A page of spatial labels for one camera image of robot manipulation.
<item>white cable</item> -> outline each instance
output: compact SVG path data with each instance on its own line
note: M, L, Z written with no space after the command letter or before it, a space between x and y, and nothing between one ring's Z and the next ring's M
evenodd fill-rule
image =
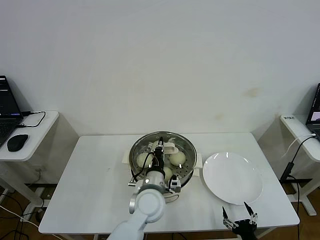
M31 222L31 221L25 220L22 216L19 216L18 214L14 213L13 211L8 210L8 209L6 209L5 207L3 207L3 206L1 206L1 205L0 205L0 208L6 210L7 212L9 212L9 213L11 213L11 214L13 214L13 215L16 215L17 217L19 217L20 219L24 220L25 222L30 223L30 224L32 224L33 226L36 226L37 228L39 228L39 226L38 226L37 224L34 224L34 223ZM51 234L51 235L52 235L52 236L55 236L57 239L63 240L62 238L58 237L57 235L54 235L54 234Z
M292 145L293 145L299 138L302 138L302 137L311 137L311 136L315 136L315 135L316 135L315 133L312 133L312 134L307 134L307 135L298 136L295 140L293 140L293 142L290 144L290 146L289 146L288 149L286 150L285 154L283 154L280 159L282 159L285 155L288 154L289 149L292 147Z

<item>steamed bun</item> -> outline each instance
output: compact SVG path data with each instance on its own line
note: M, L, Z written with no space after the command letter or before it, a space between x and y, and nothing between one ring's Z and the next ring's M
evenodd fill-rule
M163 168L163 171L165 173L164 181L168 182L170 180L170 178L172 177L173 173L172 173L171 169L167 166L165 166Z
M144 152L144 153L139 154L139 156L137 157L136 163L138 164L138 166L140 168L142 168L143 166L144 166L144 168L148 168L149 165L152 163L152 159L154 158L154 156L152 154L150 154L146 160L147 155L148 155L148 153Z
M179 164L183 165L186 161L186 155L182 151L171 154L168 158L170 163L175 166L179 166Z
M152 147L151 149L154 150L156 149L156 146L158 145L159 141L155 141L154 143L152 143Z

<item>black wire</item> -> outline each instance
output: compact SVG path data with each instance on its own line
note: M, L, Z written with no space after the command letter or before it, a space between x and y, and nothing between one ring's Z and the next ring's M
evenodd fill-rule
M171 235L171 239L172 239L172 240L174 240L174 234L175 234L175 233L173 232L172 235ZM177 234L180 234L180 235L183 237L184 240L188 240L182 233L177 232Z
M12 232L14 232L14 231L16 231L16 230L12 230L12 231L6 233L4 236L2 236L2 237L0 238L0 240L5 239L6 236L8 236L10 233L12 233ZM27 240L29 240L29 236L28 236L27 234L25 234L25 233L23 233L23 232L18 232L18 233L26 236Z
M6 195L7 197L15 200L18 204L20 204L16 199L14 199L13 197L10 197L9 195ZM44 204L45 204L45 201L42 199L42 205L41 205L41 209L44 207ZM33 211L33 212L29 212L29 213L26 213L26 214L23 214L22 217L26 216L26 215L30 215L30 214L35 214L37 213L38 211ZM19 218L18 216L11 216L11 217L5 217L5 216L0 216L0 219L16 219L16 218Z
M296 214L298 215L298 218L300 219L299 217L299 203L300 203L300 189L299 189L299 183L297 181L297 179L294 177L294 176L291 176L289 175L290 178L293 178L296 182L296 187L298 188L298 206L296 207ZM297 225L297 230L298 230L298 240L300 240L300 222L299 224Z
M132 175L133 179L134 179L136 182L138 182L137 178L136 178L135 175L134 175L134 171L132 171L132 169L131 169L131 175Z
M12 196L9 196L9 195L4 194L4 193L0 193L0 195L4 195L4 196L6 196L6 197L8 197L8 198L10 198L10 199L12 199L12 200L14 200L14 201L19 205L21 211L23 211L23 208L22 208L21 204L20 204L16 199L14 199Z
M26 215L30 215L30 214L32 215L32 214L36 213L36 211L34 211L34 212L30 212L30 213L24 214L24 212L25 212L25 210L26 210L26 208L27 208L28 205L23 209L22 206L21 206L21 204L20 204L15 198L13 198L13 197L11 197L11 196L9 196L9 195L7 195L7 194L4 194L4 193L0 193L0 195L4 195L4 196L6 196L6 197L8 197L8 198L10 198L10 199L12 199L12 200L14 200L14 201L19 205L19 207L20 207L20 209L21 209L21 217L22 217L22 218L23 218L24 216L26 216ZM45 204L45 200L42 199L41 208L43 208L44 204ZM8 235L9 235L10 233L12 233L12 232L14 232L14 236L13 236L13 239L14 239L14 240L16 240L16 234L17 234L17 233L20 234L19 240L21 239L21 235L26 236L26 238L29 240L29 236L28 236L27 234L24 234L24 233L22 232L23 225L24 225L24 222L23 222L23 221L22 221L22 223L21 223L20 231L18 231L18 227L19 227L19 223L20 223L20 219L21 219L20 217L17 217L17 216L14 216L14 217L1 217L1 216L0 216L0 218L1 218L1 219L15 219L15 218L19 218L15 230L12 230L12 231L8 232L8 233L5 234L3 237L1 237L0 240L1 240L1 239L4 239L6 236L8 236Z
M138 172L136 175L133 175L133 176L132 176L134 179L137 179L137 177L144 171L145 165L146 165L146 162L147 162L147 159L148 159L148 157L149 157L150 154L153 155L154 153L153 153L153 152L149 152L149 153L146 155L145 160L144 160L144 162L143 162L143 166L142 166L141 171Z
M298 147L298 150L295 152L295 155L294 155L294 157L293 157L293 159L292 159L291 163L293 163L293 162L294 162L294 160L295 160L295 158L296 158L296 156L297 156L297 154L298 154L298 152L299 152L299 150L300 150L301 146L304 144L304 142L305 142L305 141L307 141L307 140L309 140L309 139L316 138L316 137L317 137L317 136L311 136L311 137L308 137L307 139L305 139L304 141L302 141L302 142L300 143L300 145L299 145L299 147Z
M184 240L188 240L185 236L183 236L182 233L178 232L178 234L180 234L183 237Z
M42 116L42 118L40 119L40 121L36 125L30 126L30 125L25 125L24 123L22 123L20 125L24 126L24 128L35 128L35 127L38 127L39 124L42 122L42 120L45 118L46 112L45 111L36 111L36 112L32 112L31 113L31 114L40 114L40 113L43 113L43 116Z

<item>white side table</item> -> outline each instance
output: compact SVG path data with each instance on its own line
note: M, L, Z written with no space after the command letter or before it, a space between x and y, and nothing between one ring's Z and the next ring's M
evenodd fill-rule
M288 128L290 133L292 133L294 138L311 134L310 130L306 127L307 115L282 115L280 117L283 124ZM300 137L297 142L302 143L308 137ZM320 163L320 141L318 139L309 139L306 141L302 148L306 154L316 163ZM313 192L317 187L320 186L320 174L317 174L308 184L300 188L300 202L303 204L306 212L309 216L316 216L317 212L312 206L308 199L308 194ZM298 201L298 188L296 184L292 184L292 187L296 191L295 194L288 195L290 202L296 203Z
M23 123L25 125L35 125L40 121L42 116L42 113L29 115L23 119ZM46 111L45 118L42 120L39 126L17 128L7 139L7 141L0 147L0 185L5 188L6 193L12 189L15 189L30 201L29 205L24 211L24 214L31 213L34 208L41 207L42 205L47 207L49 200L44 200L43 202L43 200L40 198L42 192L44 191L44 187L38 187L38 189L33 192L25 185L23 179L6 164L6 162L24 162L30 159L50 128L57 120L58 116L59 113L57 111ZM8 151L8 140L11 137L19 134L28 134L28 139L24 146L19 151ZM26 215L24 218L28 220L30 215Z

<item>laptop screen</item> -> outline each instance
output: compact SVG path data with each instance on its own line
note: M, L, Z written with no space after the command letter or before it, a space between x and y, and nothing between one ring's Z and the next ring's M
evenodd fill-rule
M0 118L21 118L21 112L5 76L0 76Z
M315 92L307 124L320 123L320 83Z

